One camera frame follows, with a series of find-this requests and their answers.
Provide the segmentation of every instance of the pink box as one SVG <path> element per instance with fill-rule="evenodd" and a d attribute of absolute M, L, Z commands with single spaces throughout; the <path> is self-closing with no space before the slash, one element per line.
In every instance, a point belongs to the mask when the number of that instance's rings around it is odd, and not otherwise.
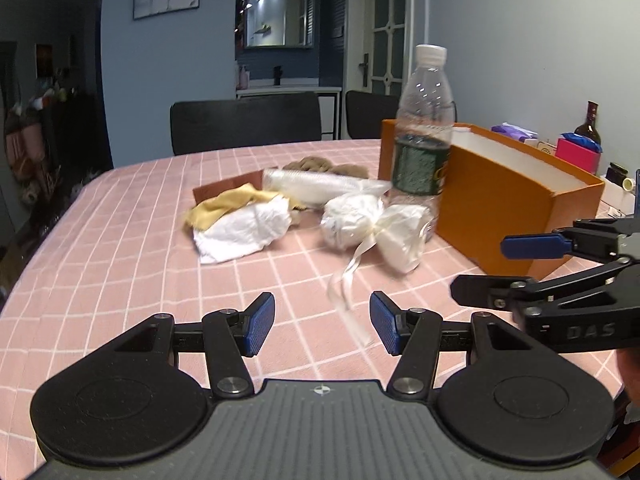
<path fill-rule="evenodd" d="M 592 152 L 566 139 L 558 139 L 556 157 L 566 160 L 568 163 L 578 166 L 578 168 L 582 168 L 591 174 L 595 174 L 598 170 L 600 155 L 601 153 Z"/>

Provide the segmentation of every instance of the plastic wrap roll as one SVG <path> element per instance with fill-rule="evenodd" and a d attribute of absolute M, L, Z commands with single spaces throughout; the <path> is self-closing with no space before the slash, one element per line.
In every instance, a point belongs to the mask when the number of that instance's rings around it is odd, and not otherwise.
<path fill-rule="evenodd" d="M 381 197 L 391 189 L 391 183 L 310 171 L 264 170 L 262 189 L 280 192 L 310 208 L 320 209 L 332 198 L 345 193 Z"/>

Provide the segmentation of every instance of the plastic water bottle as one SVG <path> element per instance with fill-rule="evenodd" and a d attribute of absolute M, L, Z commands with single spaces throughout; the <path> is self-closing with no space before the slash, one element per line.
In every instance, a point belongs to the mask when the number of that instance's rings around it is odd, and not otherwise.
<path fill-rule="evenodd" d="M 438 218 L 456 113 L 444 73 L 447 49 L 418 45 L 416 57 L 418 68 L 404 87 L 398 109 L 390 201 L 426 206 L 430 236 Z"/>

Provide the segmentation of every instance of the pink tablecloth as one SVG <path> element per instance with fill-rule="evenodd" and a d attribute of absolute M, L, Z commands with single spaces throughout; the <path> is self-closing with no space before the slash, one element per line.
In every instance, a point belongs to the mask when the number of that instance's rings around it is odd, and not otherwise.
<path fill-rule="evenodd" d="M 29 417 L 34 391 L 48 378 L 117 334 L 157 312 L 177 322 L 200 320 L 220 308 L 243 309 L 261 291 L 276 297 L 276 319 L 258 358 L 247 360 L 257 386 L 264 377 L 379 378 L 396 359 L 380 343 L 360 348 L 326 298 L 331 274 L 348 256 L 322 246 L 319 216 L 307 214 L 267 250 L 218 266 L 198 264 L 182 216 L 191 189 L 306 155 L 364 164 L 377 173 L 380 143 L 342 140 L 243 148 L 146 162 L 91 183 L 28 265 L 0 317 L 0 477 L 23 478 L 43 458 Z M 562 272 L 588 265 L 570 261 Z M 479 272 L 442 240 L 430 242 L 420 267 L 390 275 L 376 250 L 356 273 L 356 314 L 373 332 L 367 300 L 384 290 L 403 308 L 424 306 L 446 319 L 468 320 L 449 297 L 460 272 Z M 612 352 L 570 359 L 614 394 L 620 380 Z M 436 385 L 463 366 L 464 354 L 440 356 Z M 180 368 L 207 384 L 204 357 L 185 354 Z"/>

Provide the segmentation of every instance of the blue gripper pad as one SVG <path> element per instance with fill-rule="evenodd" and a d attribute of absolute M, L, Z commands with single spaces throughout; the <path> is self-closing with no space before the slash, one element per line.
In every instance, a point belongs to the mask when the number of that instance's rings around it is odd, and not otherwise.
<path fill-rule="evenodd" d="M 561 234 L 507 236 L 500 252 L 508 260 L 555 260 L 571 252 L 571 240 Z"/>
<path fill-rule="evenodd" d="M 260 351 L 276 316 L 276 300 L 273 294 L 270 292 L 262 293 L 256 301 L 258 300 L 262 301 L 262 304 L 249 318 L 249 326 L 244 336 L 246 357 L 253 357 Z"/>
<path fill-rule="evenodd" d="M 375 292 L 369 298 L 369 316 L 386 351 L 391 355 L 400 355 L 401 337 L 396 327 L 396 316 Z"/>

